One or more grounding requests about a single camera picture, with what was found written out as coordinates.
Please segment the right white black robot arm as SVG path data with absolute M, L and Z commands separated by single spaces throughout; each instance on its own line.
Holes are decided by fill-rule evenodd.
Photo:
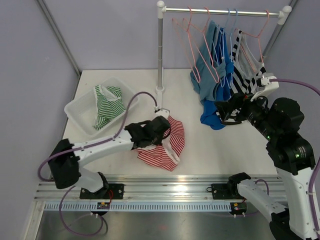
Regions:
M 277 240 L 319 239 L 320 211 L 311 180 L 316 161 L 311 144 L 299 134 L 304 120 L 299 104 L 280 97 L 268 106 L 265 96 L 237 93 L 215 106 L 222 120 L 248 121 L 267 140 L 266 150 L 283 182 L 287 205 L 276 202 L 244 172 L 228 178 L 228 195 L 254 205 Z

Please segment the red striped tank top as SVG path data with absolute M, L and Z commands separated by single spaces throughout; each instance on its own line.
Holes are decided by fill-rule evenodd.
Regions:
M 185 129 L 183 123 L 168 117 L 170 134 L 162 141 L 162 145 L 151 145 L 138 148 L 137 158 L 145 164 L 172 172 L 180 163 L 180 155 L 185 147 Z

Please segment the light blue hanger of teal top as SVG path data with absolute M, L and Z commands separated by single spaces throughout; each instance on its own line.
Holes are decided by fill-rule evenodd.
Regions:
M 228 9 L 228 17 L 223 27 L 220 25 L 217 27 L 217 40 L 214 42 L 215 46 L 215 60 L 219 65 L 225 65 L 225 75 L 220 79 L 220 85 L 222 88 L 232 88 L 233 85 L 233 71 L 234 64 L 229 54 L 228 43 L 227 43 L 227 25 L 230 19 L 230 9 Z

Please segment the pink hanger of green top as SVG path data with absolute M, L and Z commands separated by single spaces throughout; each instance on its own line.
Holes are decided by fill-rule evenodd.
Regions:
M 192 9 L 190 7 L 187 8 L 189 13 L 189 19 L 183 17 L 181 20 L 173 17 L 172 25 L 177 35 L 178 41 L 180 43 L 181 48 L 183 49 L 185 58 L 187 63 L 191 69 L 193 77 L 197 83 L 201 82 L 201 77 L 199 70 L 197 68 L 197 58 L 194 52 L 193 44 L 194 40 L 190 32 L 190 27 L 192 24 Z

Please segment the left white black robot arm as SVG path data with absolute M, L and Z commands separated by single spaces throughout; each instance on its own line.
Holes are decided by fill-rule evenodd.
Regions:
M 98 138 L 88 143 L 61 140 L 49 157 L 48 165 L 57 189 L 80 187 L 81 199 L 110 198 L 111 187 L 101 172 L 84 167 L 103 157 L 146 147 L 159 146 L 171 130 L 167 118 L 159 115 L 153 120 L 131 123 L 116 136 Z

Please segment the teal tank top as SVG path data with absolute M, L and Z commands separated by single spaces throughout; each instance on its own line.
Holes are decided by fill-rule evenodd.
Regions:
M 225 74 L 225 64 L 218 64 L 214 59 L 215 50 L 213 47 L 213 40 L 217 33 L 217 25 L 214 21 L 210 21 L 207 25 L 205 33 L 205 40 L 199 47 L 199 54 L 196 60 L 196 66 L 199 70 L 201 78 L 200 83 L 197 83 L 193 73 L 190 72 L 190 79 L 193 85 L 193 90 L 199 95 L 201 104 L 207 101 L 215 101 L 216 94 L 215 87 Z

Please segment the royal blue tank top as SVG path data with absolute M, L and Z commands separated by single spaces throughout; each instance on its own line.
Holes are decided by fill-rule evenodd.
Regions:
M 212 46 L 215 50 L 215 41 L 218 38 L 218 31 L 216 31 L 215 37 L 212 41 Z M 231 97 L 231 89 L 228 87 L 221 87 L 221 80 L 214 89 L 216 96 L 215 101 L 205 100 L 203 104 L 203 114 L 200 117 L 200 122 L 204 125 L 211 127 L 213 130 L 221 130 L 225 126 L 222 124 L 220 117 L 217 115 L 217 108 L 214 105 L 216 101 L 227 101 Z

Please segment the green striped tank top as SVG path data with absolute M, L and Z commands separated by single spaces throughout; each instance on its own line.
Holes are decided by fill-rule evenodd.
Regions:
M 93 128 L 97 131 L 126 111 L 122 100 L 122 91 L 117 86 L 96 85 L 94 87 L 94 97 L 96 117 Z

